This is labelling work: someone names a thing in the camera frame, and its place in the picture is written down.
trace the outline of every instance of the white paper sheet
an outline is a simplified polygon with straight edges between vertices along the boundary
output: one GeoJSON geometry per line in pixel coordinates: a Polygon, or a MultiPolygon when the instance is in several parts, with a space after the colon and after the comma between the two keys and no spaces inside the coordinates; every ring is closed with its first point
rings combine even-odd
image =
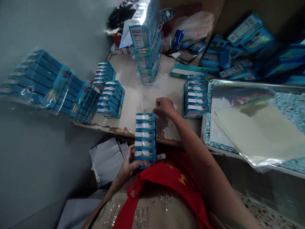
{"type": "Polygon", "coordinates": [[[305,136],[270,102],[215,111],[214,121],[255,166],[305,156],[305,136]]]}

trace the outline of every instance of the white plastic bag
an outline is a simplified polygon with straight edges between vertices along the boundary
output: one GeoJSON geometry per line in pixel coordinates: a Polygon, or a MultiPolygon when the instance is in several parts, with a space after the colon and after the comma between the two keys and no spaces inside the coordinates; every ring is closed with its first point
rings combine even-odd
{"type": "Polygon", "coordinates": [[[170,39],[174,38],[176,30],[179,29],[184,30],[183,40],[200,40],[212,30],[214,19],[214,14],[207,11],[200,11],[190,17],[178,18],[175,20],[170,39]]]}

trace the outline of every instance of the white table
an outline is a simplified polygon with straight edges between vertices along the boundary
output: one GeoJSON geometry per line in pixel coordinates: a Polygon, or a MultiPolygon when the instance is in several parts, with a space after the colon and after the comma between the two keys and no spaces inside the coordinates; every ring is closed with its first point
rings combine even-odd
{"type": "MultiPolygon", "coordinates": [[[[190,65],[198,65],[200,56],[190,65]]],[[[175,63],[174,58],[161,55],[159,74],[153,86],[143,86],[138,66],[130,55],[113,55],[110,63],[117,72],[116,79],[125,89],[125,98],[120,119],[106,119],[102,114],[96,113],[87,128],[134,137],[136,113],[150,113],[155,108],[158,97],[168,97],[179,113],[182,113],[183,84],[185,80],[170,77],[170,72],[175,63]]],[[[185,119],[188,125],[200,137],[202,120],[185,119]]],[[[157,141],[168,145],[181,145],[177,129],[171,120],[157,119],[157,141]]]]}

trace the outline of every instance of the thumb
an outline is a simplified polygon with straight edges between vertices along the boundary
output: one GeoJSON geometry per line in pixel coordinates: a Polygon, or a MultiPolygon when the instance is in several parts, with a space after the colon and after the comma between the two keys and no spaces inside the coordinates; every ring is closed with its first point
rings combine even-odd
{"type": "Polygon", "coordinates": [[[131,172],[134,172],[138,167],[142,165],[142,161],[134,161],[130,164],[131,172]]]}

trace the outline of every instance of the red strap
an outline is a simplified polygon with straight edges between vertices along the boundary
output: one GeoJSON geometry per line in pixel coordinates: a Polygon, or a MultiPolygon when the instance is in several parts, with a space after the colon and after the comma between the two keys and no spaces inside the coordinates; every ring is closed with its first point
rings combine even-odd
{"type": "Polygon", "coordinates": [[[130,185],[127,201],[118,214],[114,229],[131,229],[139,193],[147,181],[175,190],[193,210],[199,228],[211,228],[197,184],[188,174],[181,172],[172,161],[166,160],[142,171],[130,185]]]}

